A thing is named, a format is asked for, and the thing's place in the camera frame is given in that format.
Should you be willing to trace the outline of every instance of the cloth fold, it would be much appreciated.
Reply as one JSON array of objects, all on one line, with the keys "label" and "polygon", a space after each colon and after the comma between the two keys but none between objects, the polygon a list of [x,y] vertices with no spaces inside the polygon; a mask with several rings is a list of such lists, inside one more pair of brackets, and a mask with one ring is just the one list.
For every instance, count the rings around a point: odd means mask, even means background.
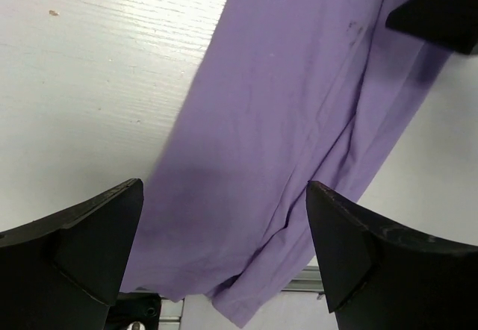
[{"label": "cloth fold", "polygon": [[242,327],[307,265],[307,182],[358,200],[449,55],[385,29],[404,1],[227,1],[122,291],[204,293]]}]

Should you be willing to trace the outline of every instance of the purple fabric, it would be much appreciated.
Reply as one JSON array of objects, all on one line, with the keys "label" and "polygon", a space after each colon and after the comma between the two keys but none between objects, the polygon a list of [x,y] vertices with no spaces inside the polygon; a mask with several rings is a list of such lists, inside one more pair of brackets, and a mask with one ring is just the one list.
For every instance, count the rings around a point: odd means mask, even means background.
[{"label": "purple fabric", "polygon": [[244,326],[314,254],[304,189],[357,200],[448,53],[385,30],[405,0],[228,0],[146,185],[122,290],[206,293]]}]

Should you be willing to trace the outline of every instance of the purple cloth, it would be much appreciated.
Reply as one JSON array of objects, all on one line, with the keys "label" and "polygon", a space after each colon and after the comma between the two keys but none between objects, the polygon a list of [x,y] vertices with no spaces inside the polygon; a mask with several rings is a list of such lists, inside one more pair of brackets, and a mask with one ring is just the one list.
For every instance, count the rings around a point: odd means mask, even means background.
[{"label": "purple cloth", "polygon": [[312,258],[304,190],[357,200],[448,53],[405,0],[228,0],[155,173],[122,290],[205,293],[238,326]]}]

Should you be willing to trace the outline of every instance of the black object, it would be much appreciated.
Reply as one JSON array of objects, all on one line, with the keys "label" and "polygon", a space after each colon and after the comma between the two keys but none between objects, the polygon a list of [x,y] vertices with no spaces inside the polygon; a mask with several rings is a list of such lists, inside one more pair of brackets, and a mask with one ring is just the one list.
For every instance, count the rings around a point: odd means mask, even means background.
[{"label": "black object", "polygon": [[158,330],[161,298],[151,293],[121,293],[115,306],[110,308],[105,330],[127,330],[137,323],[145,330]]},{"label": "black object", "polygon": [[405,227],[319,182],[307,211],[340,330],[478,329],[478,247]]},{"label": "black object", "polygon": [[478,55],[478,0],[409,0],[388,16],[388,28],[465,55]]},{"label": "black object", "polygon": [[101,330],[117,299],[141,208],[132,179],[0,234],[0,326]]}]

